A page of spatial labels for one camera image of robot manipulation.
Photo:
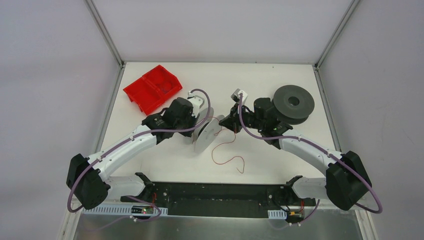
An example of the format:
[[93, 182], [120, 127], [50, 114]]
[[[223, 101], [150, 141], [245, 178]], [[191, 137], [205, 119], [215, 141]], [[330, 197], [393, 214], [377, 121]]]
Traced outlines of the white perforated spool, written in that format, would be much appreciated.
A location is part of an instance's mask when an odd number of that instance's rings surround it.
[[213, 107], [210, 108], [209, 113], [207, 112], [208, 110], [205, 108], [199, 113], [196, 123], [198, 124], [204, 119], [206, 119], [206, 121], [199, 128], [195, 129], [193, 133], [194, 152], [196, 154], [202, 153], [210, 146], [222, 127], [219, 123], [224, 116], [214, 116], [215, 110]]

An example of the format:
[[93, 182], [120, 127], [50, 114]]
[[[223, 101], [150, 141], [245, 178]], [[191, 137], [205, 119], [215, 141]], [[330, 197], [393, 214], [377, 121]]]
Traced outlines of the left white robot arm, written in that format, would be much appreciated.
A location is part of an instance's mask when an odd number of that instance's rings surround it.
[[112, 174], [139, 153], [171, 138], [175, 133], [191, 137], [200, 127], [201, 109], [211, 110], [210, 100], [189, 94], [174, 99], [169, 107], [148, 115], [128, 135], [110, 147], [87, 157], [78, 153], [70, 160], [66, 185], [70, 189], [68, 201], [76, 197], [80, 207], [93, 209], [106, 199], [134, 196], [140, 202], [152, 198], [153, 189], [140, 176]]

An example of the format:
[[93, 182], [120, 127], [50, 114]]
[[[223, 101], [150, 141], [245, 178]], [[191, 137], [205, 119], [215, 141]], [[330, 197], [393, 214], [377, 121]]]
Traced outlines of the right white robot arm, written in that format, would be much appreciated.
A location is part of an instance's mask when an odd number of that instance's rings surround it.
[[235, 102], [229, 114], [219, 124], [235, 133], [241, 130], [251, 137], [291, 153], [323, 174], [322, 178], [296, 176], [284, 190], [284, 200], [296, 205], [304, 198], [328, 199], [341, 210], [357, 206], [372, 213], [380, 213], [382, 204], [372, 188], [370, 177], [360, 156], [325, 148], [304, 137], [291, 125], [280, 121], [272, 112], [268, 97], [258, 98], [254, 110], [243, 104], [244, 94], [232, 96]]

